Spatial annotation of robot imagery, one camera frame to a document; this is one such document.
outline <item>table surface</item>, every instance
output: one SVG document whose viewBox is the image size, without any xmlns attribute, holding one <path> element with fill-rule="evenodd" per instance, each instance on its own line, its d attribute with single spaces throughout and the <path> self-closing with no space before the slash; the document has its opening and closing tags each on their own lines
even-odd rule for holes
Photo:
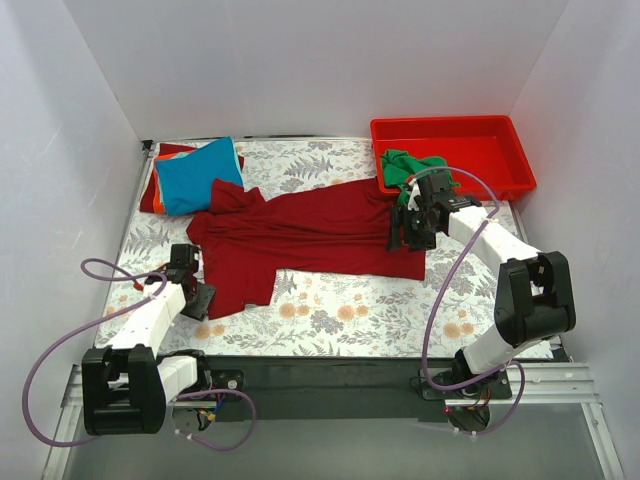
<svg viewBox="0 0 640 480">
<path fill-rule="evenodd" d="M 208 143 L 172 142 L 201 147 Z M 236 142 L 245 157 L 247 189 L 259 187 L 265 199 L 291 192 L 371 178 L 375 165 L 365 139 L 254 140 Z M 149 157 L 157 155 L 158 145 Z M 147 169 L 148 180 L 150 168 Z M 169 258 L 172 243 L 188 243 L 191 216 L 133 212 L 118 265 L 132 273 L 155 269 Z M 511 206 L 502 202 L 498 221 L 518 234 Z M 426 255 L 426 278 L 415 281 L 373 275 L 279 270 L 271 305 L 248 308 L 217 320 L 182 317 L 167 333 L 161 352 L 195 348 L 208 355 L 286 355 L 417 357 L 427 316 L 445 275 L 462 245 L 438 236 Z M 444 297 L 430 339 L 430 354 L 452 357 L 493 324 L 496 279 L 473 254 L 461 265 Z M 105 313 L 140 299 L 130 283 L 112 284 Z M 100 326 L 96 345 L 104 346 L 127 319 Z M 523 358 L 552 358 L 548 342 Z"/>
</svg>

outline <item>wall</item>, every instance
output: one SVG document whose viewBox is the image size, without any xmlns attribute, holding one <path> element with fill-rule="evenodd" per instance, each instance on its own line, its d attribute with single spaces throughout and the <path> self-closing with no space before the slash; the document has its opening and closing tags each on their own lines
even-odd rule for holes
<svg viewBox="0 0 640 480">
<path fill-rule="evenodd" d="M 571 0 L 512 118 L 538 180 L 530 239 L 570 261 L 577 325 L 628 478 L 640 477 L 640 5 Z"/>
<path fill-rule="evenodd" d="M 567 0 L 65 0 L 140 138 L 506 114 Z"/>
<path fill-rule="evenodd" d="M 140 143 L 59 0 L 0 0 L 0 478 L 40 478 L 48 447 L 20 414 L 28 369 L 56 338 L 99 316 L 106 285 L 81 259 L 114 259 Z M 53 435 L 87 336 L 36 377 L 35 420 Z"/>
</svg>

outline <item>floral tablecloth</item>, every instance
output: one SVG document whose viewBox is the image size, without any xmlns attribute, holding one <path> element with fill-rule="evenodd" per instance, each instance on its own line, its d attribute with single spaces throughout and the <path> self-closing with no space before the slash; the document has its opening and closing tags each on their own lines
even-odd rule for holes
<svg viewBox="0 0 640 480">
<path fill-rule="evenodd" d="M 178 142 L 201 147 L 207 142 Z M 238 141 L 245 157 L 245 187 L 259 187 L 266 199 L 375 176 L 368 140 Z M 508 203 L 498 219 L 516 233 Z M 172 243 L 189 242 L 190 216 L 134 212 L 118 264 L 130 272 L 157 268 Z M 444 277 L 462 246 L 442 235 L 426 257 L 423 282 L 372 275 L 278 271 L 268 307 L 248 308 L 202 323 L 180 317 L 162 352 L 196 348 L 209 355 L 420 356 L 426 318 Z M 452 357 L 493 324 L 496 280 L 475 255 L 467 257 L 444 297 L 431 335 L 430 354 Z M 107 312 L 140 299 L 131 284 L 114 283 Z M 103 324 L 96 345 L 104 346 L 126 321 Z M 521 357 L 552 358 L 548 342 Z"/>
</svg>

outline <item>green cloth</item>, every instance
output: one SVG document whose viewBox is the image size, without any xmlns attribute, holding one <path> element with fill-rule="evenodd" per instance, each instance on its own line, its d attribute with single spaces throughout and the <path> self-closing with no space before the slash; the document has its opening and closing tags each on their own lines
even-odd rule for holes
<svg viewBox="0 0 640 480">
<path fill-rule="evenodd" d="M 404 191 L 402 186 L 407 183 L 407 178 L 418 173 L 428 167 L 446 167 L 447 161 L 442 157 L 426 157 L 415 158 L 409 155 L 409 152 L 402 150 L 387 150 L 380 157 L 382 163 L 382 177 L 387 187 L 398 187 L 402 193 L 398 197 L 399 205 L 406 205 L 409 202 L 409 194 Z M 449 174 L 449 183 L 452 187 L 459 187 L 459 183 L 453 181 L 451 172 Z"/>
</svg>

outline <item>red shirt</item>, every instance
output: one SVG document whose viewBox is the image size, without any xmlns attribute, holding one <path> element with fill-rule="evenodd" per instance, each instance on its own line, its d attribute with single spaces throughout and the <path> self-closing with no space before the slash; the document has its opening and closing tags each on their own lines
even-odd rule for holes
<svg viewBox="0 0 640 480">
<path fill-rule="evenodd" d="M 208 212 L 187 228 L 202 248 L 209 318 L 268 305 L 278 268 L 424 280 L 424 252 L 386 251 L 389 209 L 375 179 L 281 195 L 216 180 Z"/>
</svg>

